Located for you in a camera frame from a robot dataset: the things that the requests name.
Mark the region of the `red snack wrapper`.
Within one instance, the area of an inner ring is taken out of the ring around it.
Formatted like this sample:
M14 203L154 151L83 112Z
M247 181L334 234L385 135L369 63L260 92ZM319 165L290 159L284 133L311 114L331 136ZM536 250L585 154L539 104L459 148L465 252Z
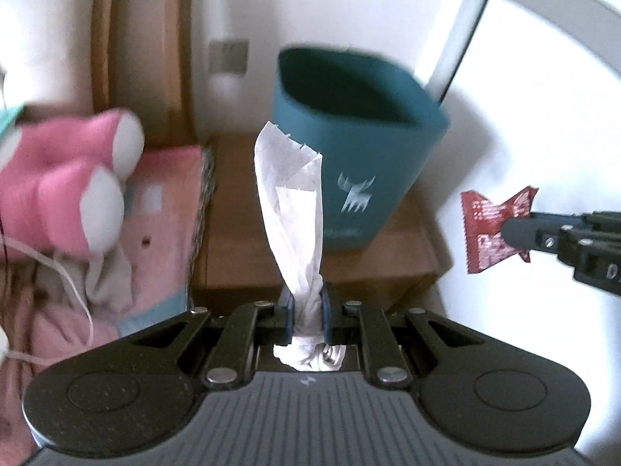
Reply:
M537 187L527 186L501 204L494 204L474 190L460 194L470 275L482 273L513 255L519 255L525 263L531 262L529 250L510 246L501 235L501 227L506 220L528 218L537 193Z

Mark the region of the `white tissue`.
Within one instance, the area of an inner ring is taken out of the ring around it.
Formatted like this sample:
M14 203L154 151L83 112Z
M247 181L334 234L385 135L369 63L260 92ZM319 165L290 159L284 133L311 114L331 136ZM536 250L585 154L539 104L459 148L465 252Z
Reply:
M337 371L346 347L324 342L320 292L323 156L267 122L254 147L263 225L280 275L295 298L294 337L274 355L297 371Z

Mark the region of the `teal plastic trash bin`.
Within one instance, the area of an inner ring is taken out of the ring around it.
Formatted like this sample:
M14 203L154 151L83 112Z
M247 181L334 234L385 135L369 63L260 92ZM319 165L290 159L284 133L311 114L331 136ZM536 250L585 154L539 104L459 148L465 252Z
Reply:
M323 157L327 250L371 243L449 126L398 64L316 46L280 50L272 122Z

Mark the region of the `wooden nightstand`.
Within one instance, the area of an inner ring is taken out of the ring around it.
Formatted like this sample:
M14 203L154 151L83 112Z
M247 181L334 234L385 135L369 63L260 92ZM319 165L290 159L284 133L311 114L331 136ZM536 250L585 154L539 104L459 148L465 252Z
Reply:
M255 300L275 300L281 270L266 236L255 174L255 136L233 134L212 142L215 190L191 281L194 301L224 315ZM399 311L434 284L443 269L421 202L410 191L366 248L319 256L312 226L289 228L282 243L299 276L322 276L341 300Z

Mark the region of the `pink bed sheet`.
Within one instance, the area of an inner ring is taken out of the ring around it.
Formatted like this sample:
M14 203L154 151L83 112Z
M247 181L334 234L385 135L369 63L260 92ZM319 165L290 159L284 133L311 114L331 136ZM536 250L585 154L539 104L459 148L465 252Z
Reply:
M1 349L37 360L1 360L2 464L21 465L36 449L21 400L46 361L187 309L213 169L200 146L148 151L126 184L120 243L110 254L90 263L58 256L69 281L33 260L1 265Z

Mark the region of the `pink plush toy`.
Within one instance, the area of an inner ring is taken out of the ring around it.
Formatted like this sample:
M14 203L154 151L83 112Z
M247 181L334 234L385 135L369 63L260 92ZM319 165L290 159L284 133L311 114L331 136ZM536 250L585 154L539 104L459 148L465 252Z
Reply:
M90 118L13 122L1 134L1 230L7 240L75 259L120 239L123 185L144 150L139 118L116 108Z

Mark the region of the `white door frame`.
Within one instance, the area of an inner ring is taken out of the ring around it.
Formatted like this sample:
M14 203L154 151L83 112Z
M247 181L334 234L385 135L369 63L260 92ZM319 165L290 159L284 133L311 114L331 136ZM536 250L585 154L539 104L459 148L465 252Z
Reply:
M472 42L488 0L462 0L448 40L426 84L429 97L442 103Z

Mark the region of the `grey wall socket plate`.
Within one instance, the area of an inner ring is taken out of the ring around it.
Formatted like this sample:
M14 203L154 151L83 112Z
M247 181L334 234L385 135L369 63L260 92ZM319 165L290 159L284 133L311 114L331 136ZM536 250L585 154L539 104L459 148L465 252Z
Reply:
M247 72L248 40L212 40L208 45L208 66L213 74L245 75Z

